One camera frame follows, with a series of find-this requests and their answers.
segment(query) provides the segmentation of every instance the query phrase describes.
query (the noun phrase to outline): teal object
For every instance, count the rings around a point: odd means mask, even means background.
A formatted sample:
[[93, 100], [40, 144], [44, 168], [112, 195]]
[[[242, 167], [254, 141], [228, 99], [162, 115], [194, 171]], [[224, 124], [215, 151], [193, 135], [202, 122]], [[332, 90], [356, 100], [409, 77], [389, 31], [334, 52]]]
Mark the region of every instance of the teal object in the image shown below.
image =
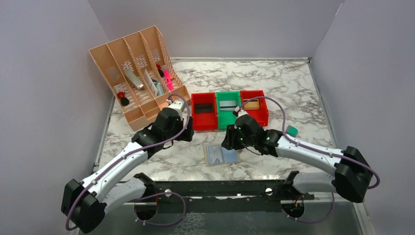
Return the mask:
[[287, 129], [285, 129], [285, 133], [292, 137], [296, 137], [298, 134], [298, 130], [294, 126], [288, 125]]
[[218, 110], [218, 129], [226, 129], [226, 126], [235, 124], [236, 117], [233, 111], [221, 111], [219, 102], [225, 100], [235, 100], [237, 106], [241, 106], [241, 94], [239, 92], [216, 92], [216, 107]]

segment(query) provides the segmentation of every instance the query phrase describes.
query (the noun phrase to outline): black wire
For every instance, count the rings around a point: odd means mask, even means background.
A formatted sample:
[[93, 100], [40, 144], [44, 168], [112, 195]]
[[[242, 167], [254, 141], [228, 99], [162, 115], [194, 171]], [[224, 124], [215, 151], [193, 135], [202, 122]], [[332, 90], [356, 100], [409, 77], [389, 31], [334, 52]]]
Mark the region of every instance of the black wire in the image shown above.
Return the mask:
[[163, 148], [163, 149], [171, 148], [171, 146], [173, 146], [173, 141], [171, 141], [171, 145], [170, 146], [168, 146], [167, 148]]
[[246, 150], [250, 151], [250, 152], [251, 152], [251, 153], [253, 153], [253, 154], [256, 154], [256, 155], [262, 155], [262, 154], [259, 154], [259, 153], [255, 153], [254, 151], [252, 151], [252, 150], [248, 149], [248, 147], [245, 147], [245, 148], [246, 148]]

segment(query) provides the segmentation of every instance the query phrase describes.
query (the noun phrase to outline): marble tabletop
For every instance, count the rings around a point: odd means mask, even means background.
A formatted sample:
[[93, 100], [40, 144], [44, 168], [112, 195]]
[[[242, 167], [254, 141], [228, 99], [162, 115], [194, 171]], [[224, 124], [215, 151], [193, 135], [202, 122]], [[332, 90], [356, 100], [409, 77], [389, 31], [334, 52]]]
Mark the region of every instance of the marble tabletop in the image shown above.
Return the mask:
[[[189, 93], [263, 90], [280, 102], [287, 124], [299, 130], [298, 138], [324, 147], [333, 147], [313, 79], [305, 61], [219, 61], [174, 62], [174, 70]], [[282, 114], [271, 101], [269, 125], [281, 130]], [[240, 152], [241, 162], [206, 167], [203, 145], [220, 144], [225, 131], [196, 132], [192, 142], [176, 141], [132, 170], [123, 180], [143, 172], [153, 180], [259, 180], [284, 179], [293, 170], [318, 171], [291, 159], [259, 156]], [[99, 168], [107, 164], [131, 141], [134, 132], [128, 126], [121, 107], [115, 102], [106, 133]]]

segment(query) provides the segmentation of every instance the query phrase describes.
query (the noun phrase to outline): silver bolt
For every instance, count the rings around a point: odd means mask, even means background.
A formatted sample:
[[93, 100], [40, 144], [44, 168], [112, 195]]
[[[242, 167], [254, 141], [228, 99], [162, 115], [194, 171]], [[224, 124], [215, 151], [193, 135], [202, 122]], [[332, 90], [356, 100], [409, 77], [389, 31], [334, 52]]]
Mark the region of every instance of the silver bolt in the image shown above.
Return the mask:
[[271, 196], [272, 195], [272, 189], [271, 188], [267, 188], [266, 190], [265, 190], [265, 193], [268, 195], [268, 196]]
[[[164, 192], [171, 192], [171, 190], [166, 189]], [[171, 196], [171, 194], [165, 194], [165, 195], [166, 195], [166, 197], [170, 197]]]

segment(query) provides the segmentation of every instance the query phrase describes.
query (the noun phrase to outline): red knob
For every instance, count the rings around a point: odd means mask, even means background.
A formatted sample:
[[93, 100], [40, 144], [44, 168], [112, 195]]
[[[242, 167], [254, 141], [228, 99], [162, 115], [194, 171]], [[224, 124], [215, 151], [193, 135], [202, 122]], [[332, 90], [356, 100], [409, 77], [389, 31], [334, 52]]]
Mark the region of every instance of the red knob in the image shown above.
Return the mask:
[[119, 99], [121, 99], [121, 98], [125, 97], [125, 93], [124, 93], [124, 92], [118, 92], [118, 93], [117, 93], [117, 97], [118, 97]]

